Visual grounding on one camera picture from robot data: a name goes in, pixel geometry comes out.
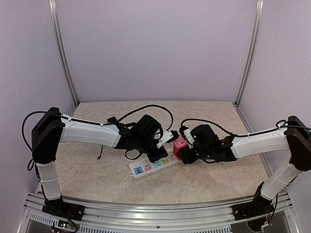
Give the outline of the pink square adapter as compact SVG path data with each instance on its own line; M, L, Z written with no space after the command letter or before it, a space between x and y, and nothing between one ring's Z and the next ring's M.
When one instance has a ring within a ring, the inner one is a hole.
M188 146L189 145L187 140L185 140L182 135L180 135L176 140L173 141L173 147L175 149L182 149Z

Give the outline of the red cube socket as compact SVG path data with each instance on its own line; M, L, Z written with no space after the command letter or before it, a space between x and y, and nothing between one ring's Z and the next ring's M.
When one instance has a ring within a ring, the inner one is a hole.
M183 149L184 146L179 146L179 145L173 145L173 154L177 158L178 161L181 161L181 158L179 157L178 153L181 149Z

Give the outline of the white power strip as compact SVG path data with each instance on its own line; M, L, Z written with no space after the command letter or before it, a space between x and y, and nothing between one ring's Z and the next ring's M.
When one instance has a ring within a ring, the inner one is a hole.
M138 181L182 163L182 161L173 154L172 149L167 149L166 151L168 156L154 163L151 163L148 158L139 159L136 162L130 163L128 165L128 175L134 181Z

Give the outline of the black charger plug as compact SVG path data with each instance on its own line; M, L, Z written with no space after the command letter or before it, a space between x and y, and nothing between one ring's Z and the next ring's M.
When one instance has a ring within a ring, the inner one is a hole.
M117 119L113 116L107 119L107 123L114 123L117 122Z

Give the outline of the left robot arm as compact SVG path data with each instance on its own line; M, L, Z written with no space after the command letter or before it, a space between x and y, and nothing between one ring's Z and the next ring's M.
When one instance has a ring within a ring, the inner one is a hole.
M155 138L156 133L164 135L161 124L149 115L130 124L115 119L99 123L71 118L62 115L58 108L50 108L32 130L32 157L49 208L58 216L68 211L67 203L62 201L55 167L59 143L89 143L126 152L137 150L153 163L168 155Z

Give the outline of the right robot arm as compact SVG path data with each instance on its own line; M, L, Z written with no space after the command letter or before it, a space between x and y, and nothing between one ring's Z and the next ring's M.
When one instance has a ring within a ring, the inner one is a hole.
M201 125L194 129L180 124L180 134L188 147L178 153L184 164L196 160L205 163L233 162L254 154L272 151L289 151L290 157L266 181L259 185L248 205L252 215L258 216L269 206L279 192L299 174L311 169L311 129L298 117L290 116L278 121L273 128L247 134L227 131L220 139L211 128L214 122L200 119Z

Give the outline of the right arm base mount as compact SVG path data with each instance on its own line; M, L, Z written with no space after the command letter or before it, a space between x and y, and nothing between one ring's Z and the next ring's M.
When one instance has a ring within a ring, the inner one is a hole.
M271 200L267 200L262 196L254 196L250 202L235 204L232 206L235 220L252 218L274 211Z

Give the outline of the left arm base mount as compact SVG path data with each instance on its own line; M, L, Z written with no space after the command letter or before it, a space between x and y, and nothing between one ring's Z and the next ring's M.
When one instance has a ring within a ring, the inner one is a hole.
M76 221L82 220L84 210L85 207L83 205L65 202L62 197L56 200L45 198L42 208L44 213Z

